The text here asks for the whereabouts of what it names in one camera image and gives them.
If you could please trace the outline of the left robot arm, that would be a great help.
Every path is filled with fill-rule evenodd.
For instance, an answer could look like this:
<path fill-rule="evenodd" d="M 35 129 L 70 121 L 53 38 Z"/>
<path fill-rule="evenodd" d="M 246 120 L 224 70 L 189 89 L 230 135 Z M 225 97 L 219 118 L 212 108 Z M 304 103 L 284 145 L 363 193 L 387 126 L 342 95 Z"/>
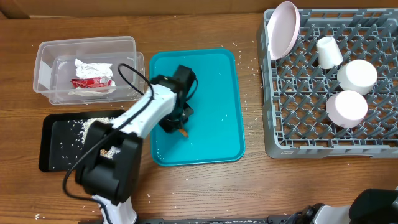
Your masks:
<path fill-rule="evenodd" d="M 68 171 L 99 205 L 103 223 L 137 223 L 131 192 L 139 177 L 142 145 L 154 127 L 180 131 L 193 109 L 188 100 L 198 80 L 191 68 L 179 65 L 171 77 L 146 81 L 148 89 L 130 109 L 109 123 L 94 121 L 86 134 L 83 154 Z"/>

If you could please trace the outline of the white printed paper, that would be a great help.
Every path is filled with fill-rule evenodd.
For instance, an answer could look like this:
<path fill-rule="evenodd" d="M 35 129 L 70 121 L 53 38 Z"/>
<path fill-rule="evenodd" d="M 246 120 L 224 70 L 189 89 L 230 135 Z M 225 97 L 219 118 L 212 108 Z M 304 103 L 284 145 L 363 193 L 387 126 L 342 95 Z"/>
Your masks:
<path fill-rule="evenodd" d="M 75 60 L 76 76 L 78 78 L 98 78 L 112 77 L 111 63 L 84 63 L 81 60 Z"/>

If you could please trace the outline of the carrot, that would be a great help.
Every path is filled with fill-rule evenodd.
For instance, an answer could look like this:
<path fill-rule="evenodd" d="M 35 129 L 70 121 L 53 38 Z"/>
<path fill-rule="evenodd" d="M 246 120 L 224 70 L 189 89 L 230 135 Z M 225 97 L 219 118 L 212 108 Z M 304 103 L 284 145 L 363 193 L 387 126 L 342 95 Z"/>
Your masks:
<path fill-rule="evenodd" d="M 184 130 L 184 129 L 179 129 L 179 132 L 180 132 L 183 136 L 185 136 L 186 138 L 188 137 L 188 133 L 186 132 L 186 130 Z"/>

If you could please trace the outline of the small white plate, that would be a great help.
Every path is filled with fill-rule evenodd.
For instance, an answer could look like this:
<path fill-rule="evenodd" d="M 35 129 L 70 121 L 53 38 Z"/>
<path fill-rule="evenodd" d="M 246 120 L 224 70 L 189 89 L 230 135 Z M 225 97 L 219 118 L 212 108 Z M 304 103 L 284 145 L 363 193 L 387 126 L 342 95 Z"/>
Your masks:
<path fill-rule="evenodd" d="M 326 112 L 337 126 L 353 128 L 363 121 L 368 112 L 368 103 L 363 95 L 345 90 L 327 100 Z"/>

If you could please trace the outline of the white cup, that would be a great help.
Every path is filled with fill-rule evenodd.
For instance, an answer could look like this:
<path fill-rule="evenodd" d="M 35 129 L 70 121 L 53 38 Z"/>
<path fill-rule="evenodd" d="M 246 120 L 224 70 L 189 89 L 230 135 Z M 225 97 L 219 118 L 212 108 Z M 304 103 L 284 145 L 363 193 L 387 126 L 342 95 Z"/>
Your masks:
<path fill-rule="evenodd" d="M 328 70 L 342 63 L 343 56 L 334 37 L 326 36 L 319 39 L 316 48 L 318 64 L 322 69 Z"/>

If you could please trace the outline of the red snack wrapper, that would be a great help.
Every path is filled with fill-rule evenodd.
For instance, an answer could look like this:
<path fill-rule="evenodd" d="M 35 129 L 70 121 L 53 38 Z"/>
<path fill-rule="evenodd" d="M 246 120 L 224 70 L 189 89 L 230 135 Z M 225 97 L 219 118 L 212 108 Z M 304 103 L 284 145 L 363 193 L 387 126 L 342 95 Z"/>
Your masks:
<path fill-rule="evenodd" d="M 110 78 L 86 78 L 86 79 L 71 79 L 71 83 L 75 88 L 101 88 L 111 86 L 113 81 Z"/>

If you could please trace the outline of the brown food scrap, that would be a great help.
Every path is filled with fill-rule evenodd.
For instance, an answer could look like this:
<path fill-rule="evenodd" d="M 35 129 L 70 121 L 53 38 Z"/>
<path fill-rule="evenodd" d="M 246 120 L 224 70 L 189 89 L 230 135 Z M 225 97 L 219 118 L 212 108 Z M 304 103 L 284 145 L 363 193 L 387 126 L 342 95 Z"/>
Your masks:
<path fill-rule="evenodd" d="M 105 154 L 107 154 L 107 153 L 108 153 L 108 152 L 107 152 L 107 150 L 105 150 L 105 149 L 101 149 L 101 150 L 100 150 L 100 154 L 101 154 L 101 155 L 105 155 Z"/>

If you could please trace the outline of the large white plate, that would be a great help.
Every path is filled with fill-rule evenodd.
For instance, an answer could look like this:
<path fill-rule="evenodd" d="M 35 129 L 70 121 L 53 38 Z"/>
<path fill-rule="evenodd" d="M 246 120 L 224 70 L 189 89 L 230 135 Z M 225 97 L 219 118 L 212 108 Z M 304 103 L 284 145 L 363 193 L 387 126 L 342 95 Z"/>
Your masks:
<path fill-rule="evenodd" d="M 300 28 L 300 14 L 290 1 L 279 4 L 267 25 L 269 36 L 268 51 L 271 60 L 285 57 L 293 48 Z"/>

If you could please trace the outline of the white bowl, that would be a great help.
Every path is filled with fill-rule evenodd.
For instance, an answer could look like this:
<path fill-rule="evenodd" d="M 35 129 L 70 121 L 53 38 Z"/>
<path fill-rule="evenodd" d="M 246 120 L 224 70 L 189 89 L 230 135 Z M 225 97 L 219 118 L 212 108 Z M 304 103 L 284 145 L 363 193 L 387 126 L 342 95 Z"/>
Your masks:
<path fill-rule="evenodd" d="M 377 80 L 377 70 L 366 60 L 353 60 L 342 66 L 337 73 L 337 80 L 343 90 L 368 94 Z"/>

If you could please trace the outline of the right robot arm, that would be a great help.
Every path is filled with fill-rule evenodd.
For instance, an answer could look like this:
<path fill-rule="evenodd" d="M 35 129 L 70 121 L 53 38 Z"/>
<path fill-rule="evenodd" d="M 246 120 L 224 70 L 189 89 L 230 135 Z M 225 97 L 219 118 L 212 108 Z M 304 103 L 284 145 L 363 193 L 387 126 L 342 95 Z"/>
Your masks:
<path fill-rule="evenodd" d="M 291 215 L 291 224 L 397 224 L 397 189 L 366 189 L 351 205 L 332 207 L 323 203 L 307 206 Z"/>

